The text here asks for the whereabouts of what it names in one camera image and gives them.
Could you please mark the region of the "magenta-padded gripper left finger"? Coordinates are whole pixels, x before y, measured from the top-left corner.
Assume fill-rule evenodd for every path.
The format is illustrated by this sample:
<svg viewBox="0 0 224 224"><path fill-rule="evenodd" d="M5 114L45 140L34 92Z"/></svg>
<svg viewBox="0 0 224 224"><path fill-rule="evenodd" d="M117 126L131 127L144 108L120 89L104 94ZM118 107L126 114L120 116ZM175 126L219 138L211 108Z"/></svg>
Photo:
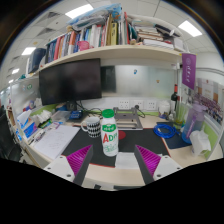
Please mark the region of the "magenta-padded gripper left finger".
<svg viewBox="0 0 224 224"><path fill-rule="evenodd" d="M68 156L57 157L44 170L81 186L92 156L93 146L88 145Z"/></svg>

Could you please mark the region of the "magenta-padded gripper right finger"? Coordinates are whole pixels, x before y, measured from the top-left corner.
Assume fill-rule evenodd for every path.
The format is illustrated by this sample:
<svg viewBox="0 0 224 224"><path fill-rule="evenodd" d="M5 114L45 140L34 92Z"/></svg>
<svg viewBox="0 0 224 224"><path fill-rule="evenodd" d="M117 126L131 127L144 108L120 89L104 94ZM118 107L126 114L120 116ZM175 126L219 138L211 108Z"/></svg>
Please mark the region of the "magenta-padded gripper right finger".
<svg viewBox="0 0 224 224"><path fill-rule="evenodd" d="M170 156L160 156L139 145L135 146L134 155L145 184L152 183L182 169Z"/></svg>

